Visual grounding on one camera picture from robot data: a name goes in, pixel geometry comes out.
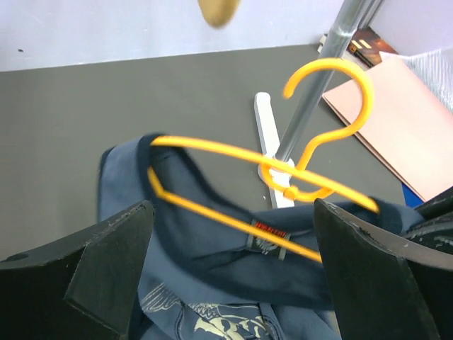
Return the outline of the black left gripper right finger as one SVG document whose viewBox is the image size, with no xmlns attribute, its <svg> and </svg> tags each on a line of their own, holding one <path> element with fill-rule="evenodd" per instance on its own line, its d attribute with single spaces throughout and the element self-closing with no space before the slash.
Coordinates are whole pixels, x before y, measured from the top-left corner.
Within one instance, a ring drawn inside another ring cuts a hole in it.
<svg viewBox="0 0 453 340">
<path fill-rule="evenodd" d="M 343 339 L 452 338 L 452 254 L 323 200 L 314 226 Z"/>
</svg>

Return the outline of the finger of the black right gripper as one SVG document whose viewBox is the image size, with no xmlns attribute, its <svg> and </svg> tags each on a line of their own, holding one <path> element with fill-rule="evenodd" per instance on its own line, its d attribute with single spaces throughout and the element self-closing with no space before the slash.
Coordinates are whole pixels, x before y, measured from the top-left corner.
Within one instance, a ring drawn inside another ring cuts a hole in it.
<svg viewBox="0 0 453 340">
<path fill-rule="evenodd" d="M 452 188 L 418 206 L 425 221 L 412 226 L 403 237 L 425 247 L 452 254 Z"/>
</svg>

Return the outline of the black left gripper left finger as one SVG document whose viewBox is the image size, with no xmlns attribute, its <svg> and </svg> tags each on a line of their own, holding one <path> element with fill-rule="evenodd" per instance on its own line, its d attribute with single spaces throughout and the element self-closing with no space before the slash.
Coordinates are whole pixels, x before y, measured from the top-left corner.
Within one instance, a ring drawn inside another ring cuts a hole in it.
<svg viewBox="0 0 453 340">
<path fill-rule="evenodd" d="M 129 339 L 150 202 L 1 261 L 2 339 Z"/>
</svg>

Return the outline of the navy blue tank top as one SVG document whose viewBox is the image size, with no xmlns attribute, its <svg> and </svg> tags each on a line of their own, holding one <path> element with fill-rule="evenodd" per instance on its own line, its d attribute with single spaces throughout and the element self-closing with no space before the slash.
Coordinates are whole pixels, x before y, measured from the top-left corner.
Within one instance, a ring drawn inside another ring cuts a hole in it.
<svg viewBox="0 0 453 340">
<path fill-rule="evenodd" d="M 130 323 L 133 339 L 337 339 L 323 266 L 158 198 L 169 192 L 317 249 L 310 205 L 251 212 L 216 193 L 188 153 L 152 135 L 101 157 L 98 217 L 148 200 L 154 226 Z"/>
</svg>

